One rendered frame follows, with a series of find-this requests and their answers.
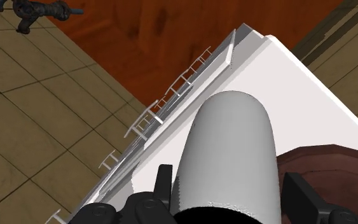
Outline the dark red round bowl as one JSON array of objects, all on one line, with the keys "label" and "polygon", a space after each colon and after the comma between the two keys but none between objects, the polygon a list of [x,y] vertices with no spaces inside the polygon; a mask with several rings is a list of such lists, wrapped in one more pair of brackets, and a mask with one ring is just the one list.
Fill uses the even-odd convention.
[{"label": "dark red round bowl", "polygon": [[335,144],[304,146],[277,157],[279,181],[298,172],[328,203],[358,215],[358,150]]}]

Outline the black pipe-shaped figure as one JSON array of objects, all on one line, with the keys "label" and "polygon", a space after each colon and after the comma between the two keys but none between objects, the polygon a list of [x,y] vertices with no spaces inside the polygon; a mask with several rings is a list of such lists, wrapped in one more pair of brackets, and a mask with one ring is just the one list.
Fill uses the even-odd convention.
[{"label": "black pipe-shaped figure", "polygon": [[40,3],[30,0],[11,0],[15,15],[21,18],[16,32],[20,34],[29,34],[30,26],[39,17],[53,17],[59,21],[66,21],[71,15],[82,15],[82,9],[70,8],[63,0],[56,0],[52,3]]}]

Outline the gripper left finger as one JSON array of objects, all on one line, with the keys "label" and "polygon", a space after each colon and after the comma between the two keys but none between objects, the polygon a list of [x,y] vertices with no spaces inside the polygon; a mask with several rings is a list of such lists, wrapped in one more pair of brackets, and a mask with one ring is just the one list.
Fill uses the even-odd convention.
[{"label": "gripper left finger", "polygon": [[169,211],[171,188],[172,166],[162,164],[152,192],[131,194],[120,211],[106,203],[87,204],[69,224],[177,224]]}]

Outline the white cylinder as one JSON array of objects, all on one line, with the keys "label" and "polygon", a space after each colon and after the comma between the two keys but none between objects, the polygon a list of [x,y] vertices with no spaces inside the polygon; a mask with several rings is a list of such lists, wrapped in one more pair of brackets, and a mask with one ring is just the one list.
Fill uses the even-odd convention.
[{"label": "white cylinder", "polygon": [[173,187],[178,224],[281,224],[270,119],[253,96],[208,98],[192,123]]}]

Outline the white cabinet with rails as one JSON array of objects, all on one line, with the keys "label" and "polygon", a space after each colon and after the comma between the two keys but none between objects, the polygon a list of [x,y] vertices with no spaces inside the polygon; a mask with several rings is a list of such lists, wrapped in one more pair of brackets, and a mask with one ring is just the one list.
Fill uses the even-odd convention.
[{"label": "white cabinet with rails", "polygon": [[154,190],[162,164],[172,166],[171,208],[192,123],[202,104],[220,92],[243,92],[263,105],[272,126],[276,159],[304,146],[335,144],[358,150],[358,118],[276,37],[241,25],[197,62],[197,69],[183,72],[165,96],[131,124],[136,139],[60,224],[69,224],[83,206],[94,202],[120,211],[131,194]]}]

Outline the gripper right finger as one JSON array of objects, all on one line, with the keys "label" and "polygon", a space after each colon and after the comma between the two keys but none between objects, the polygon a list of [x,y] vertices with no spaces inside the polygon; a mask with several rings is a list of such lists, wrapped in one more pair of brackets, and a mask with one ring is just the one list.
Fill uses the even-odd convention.
[{"label": "gripper right finger", "polygon": [[297,172],[284,174],[280,206],[291,224],[358,224],[358,215],[327,203]]}]

